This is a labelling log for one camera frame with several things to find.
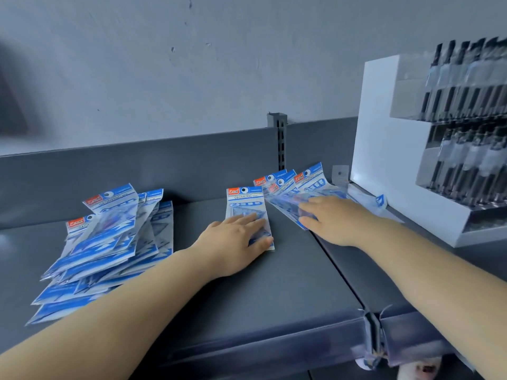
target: hand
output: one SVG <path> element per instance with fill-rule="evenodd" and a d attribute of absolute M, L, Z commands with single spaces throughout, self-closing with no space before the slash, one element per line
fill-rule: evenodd
<path fill-rule="evenodd" d="M 201 233 L 190 249 L 197 250 L 212 269 L 212 279 L 230 276 L 246 268 L 269 248 L 273 237 L 263 237 L 252 245 L 252 235 L 266 223 L 255 220 L 256 214 L 238 215 L 224 221 L 215 221 Z"/>
<path fill-rule="evenodd" d="M 299 218 L 301 224 L 330 243 L 358 247 L 365 234 L 379 217 L 349 199 L 336 196 L 313 197 L 300 203 L 304 211 L 314 214 Z"/>

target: person's left hand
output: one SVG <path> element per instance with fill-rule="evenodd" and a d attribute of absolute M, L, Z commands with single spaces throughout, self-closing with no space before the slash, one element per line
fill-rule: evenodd
<path fill-rule="evenodd" d="M 254 220 L 255 217 L 256 214 L 252 213 L 249 216 L 239 215 L 215 221 L 208 225 L 190 247 L 209 264 L 213 278 L 239 272 L 269 248 L 273 242 L 271 236 L 263 237 L 248 246 L 252 235 L 266 223 L 265 219 Z"/>

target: gray wall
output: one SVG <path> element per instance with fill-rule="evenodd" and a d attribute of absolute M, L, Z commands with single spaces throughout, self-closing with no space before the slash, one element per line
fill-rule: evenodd
<path fill-rule="evenodd" d="M 507 32 L 507 0 L 0 0 L 0 154 L 355 116 L 365 61 Z"/>

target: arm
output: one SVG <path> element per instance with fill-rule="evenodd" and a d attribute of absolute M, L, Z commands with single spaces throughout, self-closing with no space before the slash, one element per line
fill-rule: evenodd
<path fill-rule="evenodd" d="M 482 376 L 504 378 L 506 282 L 352 200 L 320 197 L 300 207 L 318 219 L 300 218 L 309 230 L 368 254 Z"/>
<path fill-rule="evenodd" d="M 0 356 L 0 378 L 127 379 L 169 321 L 206 283 L 245 268 L 272 242 L 248 246 L 264 220 L 214 222 L 188 249 Z"/>

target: stack of packages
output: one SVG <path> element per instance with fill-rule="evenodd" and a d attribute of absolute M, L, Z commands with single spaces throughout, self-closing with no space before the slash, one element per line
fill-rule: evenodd
<path fill-rule="evenodd" d="M 60 319 L 171 255 L 173 206 L 160 203 L 162 194 L 127 184 L 85 200 L 93 214 L 67 222 L 63 252 L 42 275 L 51 283 L 27 324 Z"/>
<path fill-rule="evenodd" d="M 338 185 L 330 184 L 322 170 L 322 163 L 317 163 L 304 172 L 297 174 L 294 170 L 282 170 L 253 181 L 255 187 L 229 188 L 227 190 L 226 217 L 238 214 L 257 213 L 257 218 L 265 218 L 264 229 L 257 232 L 250 242 L 263 236 L 271 235 L 271 228 L 266 213 L 265 200 L 275 206 L 291 221 L 303 230 L 307 228 L 299 222 L 300 216 L 315 216 L 299 208 L 299 203 L 307 202 L 317 196 L 338 196 L 349 198 L 361 204 L 373 214 L 402 222 L 390 213 L 384 195 L 373 197 L 350 185 L 348 180 L 341 180 Z"/>

